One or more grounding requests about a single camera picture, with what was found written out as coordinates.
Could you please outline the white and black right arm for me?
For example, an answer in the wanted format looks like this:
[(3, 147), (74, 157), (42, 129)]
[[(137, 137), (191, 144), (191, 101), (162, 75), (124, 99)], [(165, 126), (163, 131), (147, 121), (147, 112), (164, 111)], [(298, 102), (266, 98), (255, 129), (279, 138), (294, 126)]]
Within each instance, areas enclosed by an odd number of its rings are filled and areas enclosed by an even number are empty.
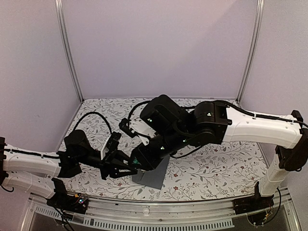
[(259, 210), (292, 171), (308, 160), (308, 127), (301, 114), (270, 115), (246, 111), (223, 100), (203, 101), (188, 112), (166, 95), (150, 100), (140, 118), (156, 135), (133, 149), (130, 164), (149, 171), (161, 160), (190, 145), (201, 147), (231, 141), (276, 145), (276, 155), (265, 176), (255, 184), (249, 206)]

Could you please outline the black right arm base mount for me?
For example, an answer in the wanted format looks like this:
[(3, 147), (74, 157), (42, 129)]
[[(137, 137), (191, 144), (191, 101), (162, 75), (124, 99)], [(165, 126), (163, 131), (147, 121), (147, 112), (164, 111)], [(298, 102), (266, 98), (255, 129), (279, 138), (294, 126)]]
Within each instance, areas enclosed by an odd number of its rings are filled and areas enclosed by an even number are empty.
[(247, 197), (234, 199), (232, 201), (235, 214), (244, 214), (260, 209), (265, 209), (274, 205), (273, 195), (263, 197), (259, 192), (259, 182), (254, 186), (254, 194)]

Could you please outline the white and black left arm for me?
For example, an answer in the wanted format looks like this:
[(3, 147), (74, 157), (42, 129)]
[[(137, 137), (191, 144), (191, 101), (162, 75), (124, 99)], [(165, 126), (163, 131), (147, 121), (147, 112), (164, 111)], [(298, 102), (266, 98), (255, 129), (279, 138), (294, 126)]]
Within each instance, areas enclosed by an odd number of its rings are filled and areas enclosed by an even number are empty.
[(137, 174), (128, 164), (129, 157), (117, 149), (118, 141), (110, 136), (112, 147), (92, 148), (82, 130), (74, 130), (64, 139), (65, 151), (35, 152), (14, 147), (0, 139), (0, 184), (38, 194), (61, 208), (71, 205), (62, 178), (72, 178), (82, 172), (81, 164), (97, 168), (101, 178), (114, 179)]

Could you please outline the grey-blue envelope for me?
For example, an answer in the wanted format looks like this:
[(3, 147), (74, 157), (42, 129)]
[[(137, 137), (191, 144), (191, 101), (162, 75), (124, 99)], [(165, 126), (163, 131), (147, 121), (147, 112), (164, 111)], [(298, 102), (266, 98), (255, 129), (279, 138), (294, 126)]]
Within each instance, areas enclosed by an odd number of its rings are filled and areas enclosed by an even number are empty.
[(163, 187), (169, 160), (169, 156), (165, 157), (155, 170), (146, 172), (138, 170), (138, 173), (132, 176), (132, 182), (161, 190)]

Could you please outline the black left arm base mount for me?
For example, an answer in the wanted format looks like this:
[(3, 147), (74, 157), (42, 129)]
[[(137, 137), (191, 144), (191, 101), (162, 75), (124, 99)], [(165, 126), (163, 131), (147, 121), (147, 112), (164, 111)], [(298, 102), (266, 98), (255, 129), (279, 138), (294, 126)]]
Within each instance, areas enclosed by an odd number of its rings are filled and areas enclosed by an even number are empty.
[(52, 178), (55, 194), (47, 199), (47, 205), (69, 212), (86, 214), (89, 198), (81, 193), (68, 195), (63, 181)]

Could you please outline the green glue stick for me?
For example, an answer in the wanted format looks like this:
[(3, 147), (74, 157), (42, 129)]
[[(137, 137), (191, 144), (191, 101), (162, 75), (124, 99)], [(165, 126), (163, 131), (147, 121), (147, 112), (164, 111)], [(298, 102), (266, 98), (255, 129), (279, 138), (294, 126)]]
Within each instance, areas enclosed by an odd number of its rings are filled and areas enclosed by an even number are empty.
[(134, 165), (134, 166), (140, 166), (141, 163), (137, 160), (137, 158), (134, 157), (134, 159), (132, 160), (132, 165)]

